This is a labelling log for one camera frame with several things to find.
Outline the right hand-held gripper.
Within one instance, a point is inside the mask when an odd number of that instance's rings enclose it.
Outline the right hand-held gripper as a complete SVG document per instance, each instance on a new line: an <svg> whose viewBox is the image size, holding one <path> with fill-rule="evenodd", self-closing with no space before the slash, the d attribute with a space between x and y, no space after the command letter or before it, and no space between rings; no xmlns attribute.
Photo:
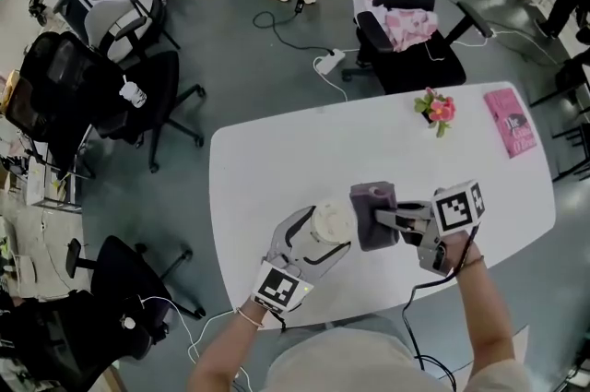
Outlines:
<svg viewBox="0 0 590 392"><path fill-rule="evenodd" d="M396 209L377 209L374 217L404 238L406 244L419 244L421 268L446 276L451 270L444 237L471 232L485 213L485 204L477 180L439 189L428 201L399 202Z"/></svg>

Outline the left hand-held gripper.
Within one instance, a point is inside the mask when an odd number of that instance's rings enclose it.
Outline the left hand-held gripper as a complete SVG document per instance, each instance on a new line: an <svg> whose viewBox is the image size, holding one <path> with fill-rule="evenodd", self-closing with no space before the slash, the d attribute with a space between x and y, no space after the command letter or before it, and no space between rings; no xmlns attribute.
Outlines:
<svg viewBox="0 0 590 392"><path fill-rule="evenodd" d="M267 311L282 315L297 309L312 292L318 279L349 251L351 242L340 244L316 258L299 257L293 250L315 241L312 217L316 206L296 210L275 228L268 252L262 258L251 300Z"/></svg>

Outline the white paper cup with lid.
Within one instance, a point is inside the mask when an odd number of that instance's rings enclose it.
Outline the white paper cup with lid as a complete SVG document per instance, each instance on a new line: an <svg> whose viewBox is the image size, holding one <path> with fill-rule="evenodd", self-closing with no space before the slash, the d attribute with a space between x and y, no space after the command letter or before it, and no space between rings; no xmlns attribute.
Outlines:
<svg viewBox="0 0 590 392"><path fill-rule="evenodd" d="M317 242L341 245L350 242L356 233L356 214L349 201L326 199L314 206L311 234Z"/></svg>

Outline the grey cloth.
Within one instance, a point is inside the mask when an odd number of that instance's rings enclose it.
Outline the grey cloth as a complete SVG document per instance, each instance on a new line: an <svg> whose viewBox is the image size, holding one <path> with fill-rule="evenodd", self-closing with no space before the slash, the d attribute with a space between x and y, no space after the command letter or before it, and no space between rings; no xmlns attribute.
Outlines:
<svg viewBox="0 0 590 392"><path fill-rule="evenodd" d="M396 209L395 186L387 182L355 184L350 187L349 199L357 218L360 249L364 252L394 246L399 232L383 225L376 218L378 210L392 212Z"/></svg>

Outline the person's right forearm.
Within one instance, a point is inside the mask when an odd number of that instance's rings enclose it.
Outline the person's right forearm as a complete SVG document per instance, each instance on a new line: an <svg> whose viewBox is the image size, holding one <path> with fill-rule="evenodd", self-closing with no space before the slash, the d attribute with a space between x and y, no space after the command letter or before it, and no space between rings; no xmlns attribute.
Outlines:
<svg viewBox="0 0 590 392"><path fill-rule="evenodd" d="M457 264L457 284L464 306L466 327L473 351L470 377L495 363L490 363L483 348L495 322L512 330L508 308L485 264L483 255L474 243L465 243L466 254Z"/></svg>

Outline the person's left forearm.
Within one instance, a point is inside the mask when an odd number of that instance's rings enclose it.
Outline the person's left forearm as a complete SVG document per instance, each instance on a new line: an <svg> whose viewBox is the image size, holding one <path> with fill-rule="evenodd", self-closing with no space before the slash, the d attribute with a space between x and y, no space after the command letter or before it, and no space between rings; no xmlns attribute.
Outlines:
<svg viewBox="0 0 590 392"><path fill-rule="evenodd" d="M201 353L187 392L230 392L267 310L247 300Z"/></svg>

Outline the pink potted flowers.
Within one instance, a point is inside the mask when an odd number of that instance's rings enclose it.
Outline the pink potted flowers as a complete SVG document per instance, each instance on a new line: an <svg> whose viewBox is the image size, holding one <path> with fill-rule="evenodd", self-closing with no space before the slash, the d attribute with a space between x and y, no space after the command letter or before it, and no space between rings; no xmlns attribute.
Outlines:
<svg viewBox="0 0 590 392"><path fill-rule="evenodd" d="M414 111L423 116L428 128L436 131L437 138L442 138L451 127L456 108L452 97L445 97L435 89L426 88L422 97L414 99Z"/></svg>

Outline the person's beige shirt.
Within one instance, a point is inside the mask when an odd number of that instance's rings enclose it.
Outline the person's beige shirt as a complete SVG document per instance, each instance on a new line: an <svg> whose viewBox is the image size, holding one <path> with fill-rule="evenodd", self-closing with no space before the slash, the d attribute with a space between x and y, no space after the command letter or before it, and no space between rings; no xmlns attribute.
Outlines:
<svg viewBox="0 0 590 392"><path fill-rule="evenodd" d="M474 363L464 392L531 392L513 354L510 328L468 324ZM420 370L402 342L383 333L333 328L293 346L271 365L264 392L452 392Z"/></svg>

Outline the pink book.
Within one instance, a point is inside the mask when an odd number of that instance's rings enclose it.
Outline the pink book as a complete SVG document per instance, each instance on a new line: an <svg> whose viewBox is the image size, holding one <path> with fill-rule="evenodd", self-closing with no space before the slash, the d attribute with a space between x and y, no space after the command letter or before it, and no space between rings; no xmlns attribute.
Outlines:
<svg viewBox="0 0 590 392"><path fill-rule="evenodd" d="M492 119L510 159L537 145L532 125L513 89L497 89L484 95Z"/></svg>

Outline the beige rug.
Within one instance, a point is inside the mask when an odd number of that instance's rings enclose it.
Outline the beige rug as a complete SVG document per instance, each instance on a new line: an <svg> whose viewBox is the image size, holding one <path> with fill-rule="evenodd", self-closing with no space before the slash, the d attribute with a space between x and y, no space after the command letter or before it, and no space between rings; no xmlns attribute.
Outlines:
<svg viewBox="0 0 590 392"><path fill-rule="evenodd" d="M512 333L512 330L504 324L495 322L492 325L483 348L490 363L507 360L525 363L530 325L521 327L511 337L509 333Z"/></svg>

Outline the dark dining chair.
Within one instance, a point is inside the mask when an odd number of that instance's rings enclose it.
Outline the dark dining chair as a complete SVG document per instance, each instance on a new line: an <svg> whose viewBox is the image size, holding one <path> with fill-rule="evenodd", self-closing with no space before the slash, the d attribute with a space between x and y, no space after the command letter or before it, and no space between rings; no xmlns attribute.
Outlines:
<svg viewBox="0 0 590 392"><path fill-rule="evenodd" d="M574 58L567 60L555 76L556 88L549 94L540 97L536 101L530 102L528 106L534 108L546 101L557 97L568 97L574 94L580 87L586 88L590 94L590 54L580 53ZM581 148L584 156L580 162L575 163L570 169L559 172L552 179L553 183L559 182L567 177L574 175L579 177L579 181L590 179L590 122L581 123L568 130L562 131L552 136L553 139L565 137L573 148Z"/></svg>

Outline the pink patterned garment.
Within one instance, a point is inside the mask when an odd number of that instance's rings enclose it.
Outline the pink patterned garment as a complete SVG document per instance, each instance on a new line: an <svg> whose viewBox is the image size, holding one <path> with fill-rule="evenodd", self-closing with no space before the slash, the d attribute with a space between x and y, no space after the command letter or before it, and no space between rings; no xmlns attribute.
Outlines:
<svg viewBox="0 0 590 392"><path fill-rule="evenodd" d="M359 30L380 53L401 53L427 42L438 29L436 13L423 9L388 9L373 0L353 0Z"/></svg>

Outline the white plastic drink with straw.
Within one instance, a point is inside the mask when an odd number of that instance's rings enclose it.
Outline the white plastic drink with straw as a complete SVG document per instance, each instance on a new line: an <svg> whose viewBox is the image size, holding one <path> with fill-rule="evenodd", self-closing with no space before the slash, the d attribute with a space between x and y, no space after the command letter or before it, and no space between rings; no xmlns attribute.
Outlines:
<svg viewBox="0 0 590 392"><path fill-rule="evenodd" d="M146 93L135 82L128 80L126 75L123 75L123 81L124 84L119 90L119 95L135 108L141 108L147 101Z"/></svg>

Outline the metal rack with clutter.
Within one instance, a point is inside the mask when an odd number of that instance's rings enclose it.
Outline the metal rack with clutter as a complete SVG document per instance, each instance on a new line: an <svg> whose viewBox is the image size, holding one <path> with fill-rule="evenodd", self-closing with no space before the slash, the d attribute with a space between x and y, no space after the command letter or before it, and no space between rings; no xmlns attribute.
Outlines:
<svg viewBox="0 0 590 392"><path fill-rule="evenodd" d="M81 182L70 172L60 176L47 146L41 144L39 148L47 164L32 156L0 156L0 175L6 177L4 188L10 195L21 196L27 206L81 214Z"/></svg>

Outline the black mesh office chair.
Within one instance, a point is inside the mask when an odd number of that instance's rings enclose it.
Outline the black mesh office chair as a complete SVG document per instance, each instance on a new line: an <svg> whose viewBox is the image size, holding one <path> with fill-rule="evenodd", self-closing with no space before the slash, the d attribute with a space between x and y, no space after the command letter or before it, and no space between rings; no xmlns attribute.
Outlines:
<svg viewBox="0 0 590 392"><path fill-rule="evenodd" d="M0 97L0 113L29 141L25 153L55 170L60 179L68 174L92 180L95 172L80 153L91 130L89 116L61 90L51 96L52 81L33 84L17 70L7 79Z"/></svg>

